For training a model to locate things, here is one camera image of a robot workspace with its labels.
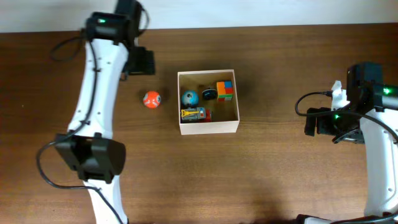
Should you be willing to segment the pink grey toy ball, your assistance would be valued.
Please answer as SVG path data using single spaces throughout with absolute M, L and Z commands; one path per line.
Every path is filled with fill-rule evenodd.
M 155 109 L 161 104 L 161 96 L 157 91 L 148 91 L 143 98 L 145 107 Z

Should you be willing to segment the blue grey toy ball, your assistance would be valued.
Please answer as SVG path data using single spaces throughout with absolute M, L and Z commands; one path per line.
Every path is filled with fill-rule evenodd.
M 181 96 L 181 104 L 184 108 L 194 108 L 198 106 L 199 97 L 196 91 L 187 90 Z

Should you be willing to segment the small black round container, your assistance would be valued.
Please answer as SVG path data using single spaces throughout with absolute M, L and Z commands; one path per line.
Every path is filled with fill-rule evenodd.
M 202 97 L 204 100 L 215 100 L 218 97 L 218 92 L 214 88 L 208 88 L 202 91 Z

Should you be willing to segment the red grey toy fire truck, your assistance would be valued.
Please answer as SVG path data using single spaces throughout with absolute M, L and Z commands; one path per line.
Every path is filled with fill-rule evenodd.
M 211 111 L 204 107 L 188 108 L 180 111 L 182 123 L 209 123 L 212 121 Z

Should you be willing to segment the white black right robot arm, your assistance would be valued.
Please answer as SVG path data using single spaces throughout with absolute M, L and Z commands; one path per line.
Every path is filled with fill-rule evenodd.
M 329 108 L 296 112 L 306 119 L 307 136 L 333 136 L 333 143 L 366 148 L 368 196 L 364 215 L 347 223 L 397 223 L 397 86 L 383 82 L 378 63 L 361 62 L 347 70 L 346 87 L 337 80 L 324 96 Z

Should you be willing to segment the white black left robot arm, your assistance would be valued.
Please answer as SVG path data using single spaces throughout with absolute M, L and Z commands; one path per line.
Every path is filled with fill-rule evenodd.
M 67 133 L 53 142 L 89 192 L 97 223 L 129 221 L 120 188 L 126 147 L 113 140 L 113 112 L 121 80 L 155 73 L 154 53 L 137 46 L 143 14 L 139 1 L 118 0 L 114 12 L 94 12 L 86 20 L 78 37 L 86 48 L 78 104 Z

